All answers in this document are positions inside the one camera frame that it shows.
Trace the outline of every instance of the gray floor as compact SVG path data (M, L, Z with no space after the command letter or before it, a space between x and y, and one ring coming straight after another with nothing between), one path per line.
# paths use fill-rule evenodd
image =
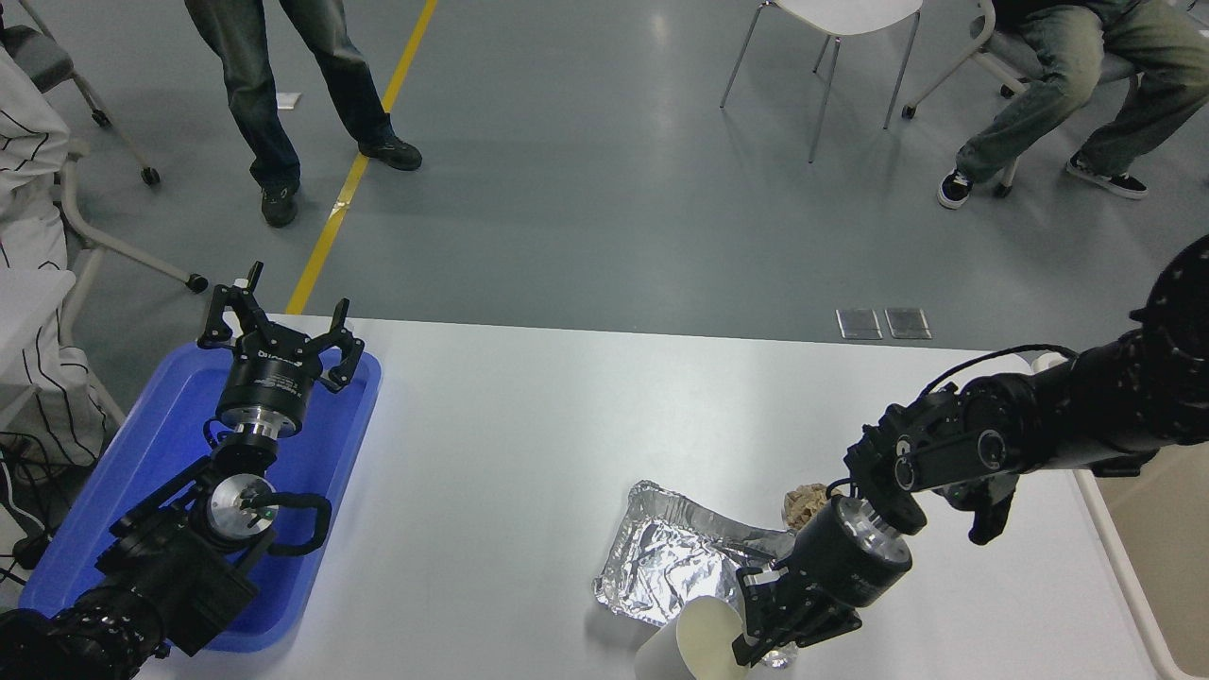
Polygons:
M1145 201L1062 173L1123 86L1101 88L1030 150L1008 198L979 186L961 211L942 209L936 183L1002 100L967 64L915 120L896 110L883 131L909 22L845 40L808 165L822 94L810 74L822 36L810 28L765 12L718 109L756 5L440 0L394 109L424 167L371 165L306 311L348 296L363 317L840 341L835 309L910 306L926 311L932 346L1082 348L1129 328L1158 271L1207 231L1204 113L1135 163ZM259 298L283 310L355 146L280 10L268 7L270 41L278 88L303 93L283 114L303 208L271 230L219 63L181 4L35 6L163 175L144 186L76 93L53 91L93 146L81 162L93 224L212 281L264 260ZM349 4L380 90L422 6ZM974 13L971 0L927 0L899 104L956 52ZM6 17L19 23L19 7ZM193 339L203 305L110 257L79 339L129 405Z

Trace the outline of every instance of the chair wheel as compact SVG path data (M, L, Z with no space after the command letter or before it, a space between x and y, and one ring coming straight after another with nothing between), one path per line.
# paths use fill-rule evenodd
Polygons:
M193 293L201 293L210 286L210 282L199 273L189 275L189 281L185 282L185 287Z

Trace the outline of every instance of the jeans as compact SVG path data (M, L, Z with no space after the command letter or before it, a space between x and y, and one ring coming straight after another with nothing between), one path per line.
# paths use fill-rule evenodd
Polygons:
M1144 76L1138 94L1080 149L1097 174L1124 173L1209 100L1209 39L1163 0L1057 5L1028 15L1019 33L1045 74L958 151L956 167L972 181L990 179L1087 103L1105 51Z
M365 58L348 40L341 0L280 0L314 54L348 134L361 144L394 137ZM277 117L277 86L268 65L264 0L185 0L197 31L222 59L227 104L256 160L251 177L274 190L299 184L299 157Z

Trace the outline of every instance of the aluminum foil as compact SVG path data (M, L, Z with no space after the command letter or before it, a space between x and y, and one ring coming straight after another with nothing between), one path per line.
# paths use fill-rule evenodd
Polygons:
M613 613L663 627L701 595L740 609L740 566L764 567L793 549L791 531L757 529L654 482L630 489L630 505L592 586Z

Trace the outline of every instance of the yellow floor line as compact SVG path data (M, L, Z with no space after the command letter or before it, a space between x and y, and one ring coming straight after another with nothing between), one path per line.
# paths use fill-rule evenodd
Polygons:
M423 40L424 31L428 30L428 21L432 18L434 8L436 8L436 0L424 2L420 19L416 21L416 28L412 29L407 46L403 50L403 56L399 57L399 65L395 67L391 83L387 85L386 93L382 96L382 108L387 113L391 113L394 100L399 96L399 90L403 88L403 80L407 77L407 69L411 68L411 60L416 57L416 51L420 50L420 41ZM290 301L285 305L285 313L300 315L306 309L306 302L311 298L311 292L314 290L324 263L328 261L328 254L331 253L331 246L336 242L336 234L340 232L340 225L345 223L345 215L353 203L353 195L357 194L357 186L361 183L361 175L365 174L368 163L369 159L358 154L353 167L348 169L348 177L345 178L345 185L340 189L340 195L336 196L331 214L328 215L328 221L323 225L319 240L311 250L311 258L302 270L302 276L299 277L297 286L294 287L294 294L290 295Z

